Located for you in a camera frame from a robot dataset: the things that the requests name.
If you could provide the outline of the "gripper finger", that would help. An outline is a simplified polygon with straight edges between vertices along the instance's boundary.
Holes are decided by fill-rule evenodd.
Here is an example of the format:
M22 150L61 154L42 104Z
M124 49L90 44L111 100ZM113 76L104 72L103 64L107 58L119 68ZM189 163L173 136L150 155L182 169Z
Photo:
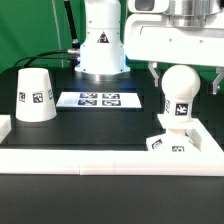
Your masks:
M219 67L216 69L217 77L208 85L208 93L216 95L220 90L220 83L224 79L224 67Z
M158 87L160 85L160 75L159 71L157 70L157 63L149 62L148 69L151 72L152 76L154 77L154 85Z

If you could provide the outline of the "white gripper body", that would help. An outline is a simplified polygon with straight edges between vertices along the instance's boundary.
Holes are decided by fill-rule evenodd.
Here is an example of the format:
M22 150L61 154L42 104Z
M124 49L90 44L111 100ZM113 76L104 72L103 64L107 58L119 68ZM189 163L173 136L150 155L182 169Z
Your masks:
M224 66L224 0L128 0L128 9L128 58Z

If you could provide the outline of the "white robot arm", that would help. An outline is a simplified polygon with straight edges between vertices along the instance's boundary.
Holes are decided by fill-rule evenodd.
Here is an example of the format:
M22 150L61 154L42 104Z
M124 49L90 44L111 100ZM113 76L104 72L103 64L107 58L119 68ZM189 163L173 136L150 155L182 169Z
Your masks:
M80 46L81 77L110 80L127 72L126 59L146 61L156 83L159 63L212 66L224 80L224 0L127 0L131 13L120 26L118 0L84 0L86 39Z

